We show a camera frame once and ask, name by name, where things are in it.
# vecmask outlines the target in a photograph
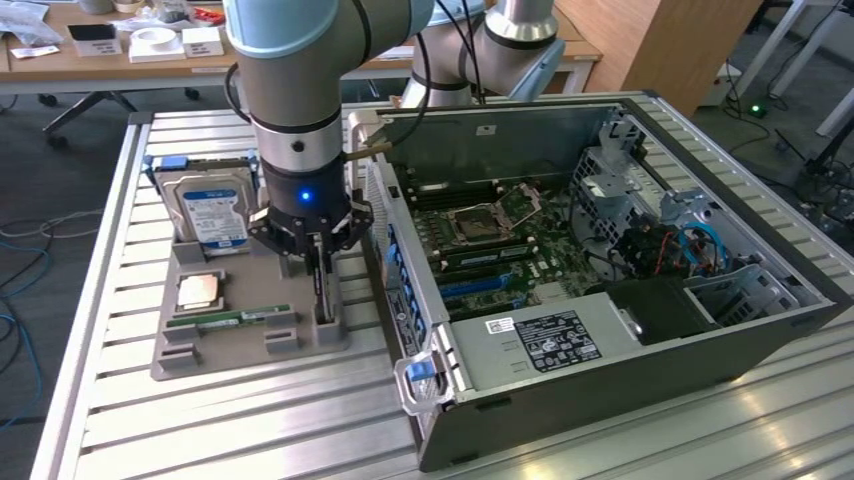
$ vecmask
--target chair wheel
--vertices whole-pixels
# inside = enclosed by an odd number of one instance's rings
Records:
[[[66,137],[48,135],[48,145],[54,150],[63,150],[68,148],[68,139]]]
[[[39,94],[39,103],[46,107],[55,107],[59,104],[59,101],[54,95]]]
[[[196,90],[195,88],[186,88],[184,89],[184,96],[196,101],[199,100],[199,98],[202,98],[202,94],[199,93],[199,90]]]

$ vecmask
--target blue cable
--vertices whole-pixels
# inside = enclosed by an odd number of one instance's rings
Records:
[[[723,242],[721,241],[721,236],[718,235],[718,232],[715,232],[715,229],[711,228],[711,226],[706,225],[705,223],[699,223],[699,222],[691,222],[691,223],[686,223],[685,227],[682,227],[682,230],[679,230],[679,244],[686,247],[689,245],[689,238],[685,235],[685,232],[689,230],[702,230],[703,232],[706,232],[706,234],[709,234],[709,236],[711,237],[711,240],[715,242],[715,246],[721,252],[721,259],[723,260],[723,267],[729,268],[729,258],[726,255],[726,247],[723,246]],[[694,263],[694,264],[699,264],[699,260],[697,259],[697,257],[694,256],[694,254],[691,253],[690,250],[685,250],[685,257],[689,259],[689,262]]]
[[[11,250],[18,250],[19,252],[35,252],[44,257],[44,265],[42,267],[42,271],[35,276],[35,278],[30,282],[27,282],[24,285],[22,285],[18,288],[18,290],[12,291],[11,293],[0,294],[0,298],[10,298],[18,295],[19,293],[22,293],[24,290],[32,287],[39,280],[42,280],[42,277],[44,277],[44,274],[48,272],[48,268],[51,266],[51,254],[46,250],[42,250],[40,248],[16,247],[15,245],[10,245],[6,242],[0,242],[0,247],[6,247]]]
[[[40,248],[18,247],[15,245],[10,245],[6,242],[0,242],[0,247],[6,247],[11,250],[18,250],[20,252],[35,252],[44,257],[44,266],[39,274],[15,291],[0,295],[0,298],[6,299],[22,293],[24,290],[32,287],[39,280],[42,280],[42,277],[44,277],[44,274],[48,271],[48,267],[51,266],[51,254],[47,252],[47,250],[43,250]],[[3,425],[0,425],[0,433],[3,433],[15,424],[18,419],[24,417],[30,413],[32,408],[39,404],[39,401],[42,400],[42,395],[44,394],[44,385],[42,382],[42,367],[39,366],[39,358],[36,357],[36,351],[32,348],[32,340],[30,339],[30,332],[27,331],[27,327],[24,327],[24,325],[22,325],[18,322],[18,320],[15,320],[15,318],[10,315],[0,314],[0,318],[7,321],[7,323],[10,324],[10,328],[12,329],[18,328],[18,334],[20,335],[20,338],[24,340],[24,347],[27,347],[27,354],[30,356],[30,361],[32,362],[34,370],[36,373],[36,394],[32,400],[30,401],[30,403],[22,409],[22,411],[15,415],[15,417],[12,417]]]
[[[24,339],[24,346],[27,347],[27,354],[30,355],[30,361],[32,362],[34,369],[36,371],[36,395],[32,400],[27,404],[27,406],[22,409],[22,411],[12,417],[3,425],[0,425],[0,433],[3,433],[18,421],[19,418],[30,413],[30,410],[38,405],[42,400],[42,394],[44,390],[44,386],[42,384],[42,367],[39,366],[39,359],[36,358],[36,352],[32,348],[32,341],[30,340],[30,333],[27,332],[27,328],[18,323],[18,321],[8,315],[0,315],[0,318],[10,323],[11,328],[18,328],[19,335]]]

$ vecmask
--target motherboard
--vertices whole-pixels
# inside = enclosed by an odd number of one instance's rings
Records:
[[[601,283],[558,192],[493,181],[407,199],[451,321],[579,297]]]

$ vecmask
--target wooden cabinet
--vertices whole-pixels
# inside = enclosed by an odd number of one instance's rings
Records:
[[[555,0],[603,53],[587,92],[655,90],[691,115],[762,0]]]

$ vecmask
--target blue hard drive label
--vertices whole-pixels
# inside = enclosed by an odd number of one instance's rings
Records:
[[[236,211],[240,197],[231,189],[184,193],[190,223],[208,248],[239,247],[247,242],[246,221]]]

